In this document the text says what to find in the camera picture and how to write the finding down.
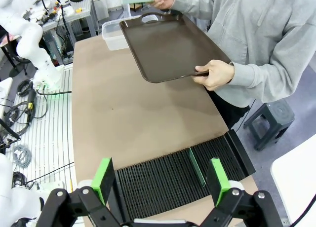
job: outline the black ribbed mat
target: black ribbed mat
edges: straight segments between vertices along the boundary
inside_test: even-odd
[[[230,180],[240,181],[255,172],[236,133],[191,147],[204,177],[208,162],[218,157]],[[188,149],[116,171],[126,220],[156,215],[210,195],[202,187]]]

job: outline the black stool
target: black stool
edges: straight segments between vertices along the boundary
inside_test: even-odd
[[[265,135],[260,138],[252,122],[262,116],[265,118],[270,127]],[[263,104],[243,125],[244,128],[249,127],[251,133],[255,137],[257,144],[255,150],[261,151],[271,143],[277,143],[285,131],[294,121],[294,112],[288,103],[284,100],[278,100],[272,103]]]

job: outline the plastic container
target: plastic container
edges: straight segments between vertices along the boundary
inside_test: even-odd
[[[140,17],[140,16],[133,16],[133,17],[128,17],[128,18],[113,20],[113,21],[106,22],[102,25],[102,38],[107,43],[109,50],[114,51],[114,50],[128,48],[127,41],[125,39],[125,36],[123,35],[122,30],[119,27],[119,23],[121,21],[130,20],[137,17]],[[158,19],[155,15],[146,16],[146,21],[150,21],[150,20],[158,20]]]

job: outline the robotic arm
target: robotic arm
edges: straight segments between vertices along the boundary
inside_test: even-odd
[[[13,0],[0,0],[0,25],[15,36],[21,36],[17,45],[17,53],[22,58],[29,59],[38,68],[33,85],[35,89],[46,85],[49,90],[60,87],[62,72],[56,70],[48,53],[39,47],[42,38],[42,27],[28,22],[17,14],[12,7]]]
[[[13,167],[0,153],[0,226],[10,227],[21,218],[33,219],[40,215],[42,197],[25,188],[12,188]]]

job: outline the black bracket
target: black bracket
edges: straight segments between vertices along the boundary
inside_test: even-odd
[[[64,189],[53,190],[44,205],[37,227],[69,227],[81,216],[88,216],[94,226],[120,226],[94,190],[83,187],[72,193]]]
[[[243,219],[247,227],[283,227],[276,206],[267,191],[254,195],[231,188],[200,227],[226,227],[232,218]]]

